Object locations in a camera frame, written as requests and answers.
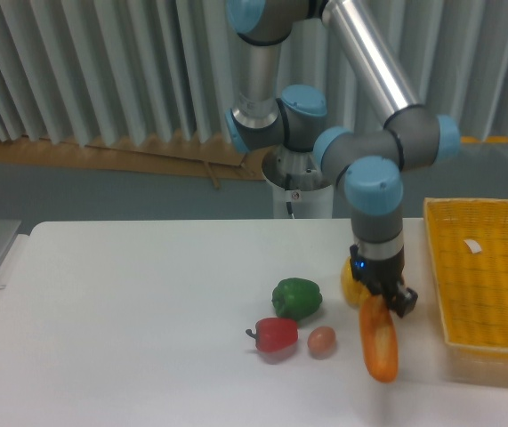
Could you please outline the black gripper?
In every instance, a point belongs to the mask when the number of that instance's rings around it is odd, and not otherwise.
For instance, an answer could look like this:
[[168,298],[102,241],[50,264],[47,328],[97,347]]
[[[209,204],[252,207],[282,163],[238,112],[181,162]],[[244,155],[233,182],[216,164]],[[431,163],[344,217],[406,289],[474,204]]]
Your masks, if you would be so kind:
[[389,258],[375,260],[364,256],[356,244],[350,247],[352,277],[363,284],[372,295],[381,294],[387,297],[388,309],[399,318],[410,314],[417,302],[417,292],[404,285],[404,253],[401,248]]

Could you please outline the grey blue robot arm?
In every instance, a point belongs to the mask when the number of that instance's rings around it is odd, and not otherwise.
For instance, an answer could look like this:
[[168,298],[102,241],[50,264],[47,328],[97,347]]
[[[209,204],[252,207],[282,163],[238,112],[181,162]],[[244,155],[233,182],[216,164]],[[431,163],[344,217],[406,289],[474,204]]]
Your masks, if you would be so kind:
[[[404,172],[455,156],[460,132],[428,110],[365,1],[229,1],[227,20],[241,43],[238,92],[225,121],[236,150],[274,147],[310,154],[350,209],[351,275],[405,317],[418,295],[403,277]],[[324,94],[308,85],[278,89],[282,44],[294,27],[319,20],[336,39],[376,124],[326,126]]]

